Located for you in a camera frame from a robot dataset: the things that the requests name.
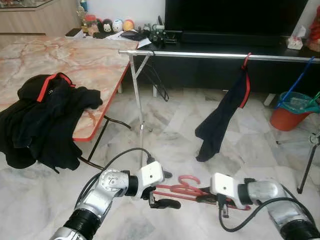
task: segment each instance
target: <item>tripod leg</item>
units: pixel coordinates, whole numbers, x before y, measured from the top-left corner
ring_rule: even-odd
[[[302,191],[304,190],[304,186],[305,186],[305,183],[306,183],[306,180],[307,180],[307,176],[308,176],[308,173],[309,173],[309,170],[310,170],[310,167],[311,167],[311,164],[312,164],[312,160],[314,158],[314,155],[315,155],[317,147],[318,147],[318,144],[315,144],[311,149],[310,156],[309,156],[309,161],[308,161],[308,164],[306,166],[306,169],[305,169],[305,172],[304,172],[304,175],[303,175],[303,178],[302,178],[301,185],[300,185],[300,187],[298,187],[296,189],[298,194],[302,194]]]

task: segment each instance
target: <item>tissue box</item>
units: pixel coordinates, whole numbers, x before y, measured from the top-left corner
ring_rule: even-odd
[[[301,41],[300,37],[296,37],[296,36],[291,36],[288,40],[287,40],[287,48],[288,49],[296,49],[296,50],[300,50],[303,47],[303,42]]]

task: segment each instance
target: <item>marble tabletop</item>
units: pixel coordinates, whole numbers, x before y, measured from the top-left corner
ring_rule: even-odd
[[[128,68],[118,49],[133,50],[135,41],[37,36],[21,38],[0,51],[0,112],[18,100],[17,91],[39,74],[66,74],[76,87],[101,92],[103,104],[86,109],[73,132],[75,141],[90,141]]]

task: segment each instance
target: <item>white tile floor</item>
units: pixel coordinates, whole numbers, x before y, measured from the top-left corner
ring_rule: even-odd
[[[144,143],[156,160],[173,173],[166,184],[176,184],[177,177],[191,174],[207,187],[211,174],[220,172],[238,179],[274,178],[286,185],[312,212],[320,228],[320,150],[314,157],[303,194],[296,187],[307,163],[307,142],[277,145],[276,140],[308,136],[320,125],[317,114],[310,115],[296,129],[280,132],[269,124],[272,108],[263,105],[265,94],[252,94],[244,109],[238,109],[230,121],[220,153],[207,162],[195,156],[202,140],[194,130],[214,110],[224,93],[210,89],[176,89],[169,91],[170,100],[153,98],[150,87],[141,88],[141,102],[146,125]],[[93,162],[105,165],[116,154],[136,147],[139,142],[138,111],[131,86],[118,94],[107,115],[133,126],[133,130],[111,123],[104,133]],[[92,142],[79,143],[88,155]],[[119,158],[113,166],[135,172],[139,153]],[[26,169],[7,166],[0,153],[0,239],[49,239],[73,211],[83,185],[98,170],[81,163],[75,171],[62,169],[56,174],[42,164]],[[224,231],[215,206],[182,200],[175,209],[150,209],[147,201],[129,197],[116,199],[94,239],[105,240],[280,240],[265,210],[242,230]],[[239,224],[249,212],[230,210],[228,226]]]

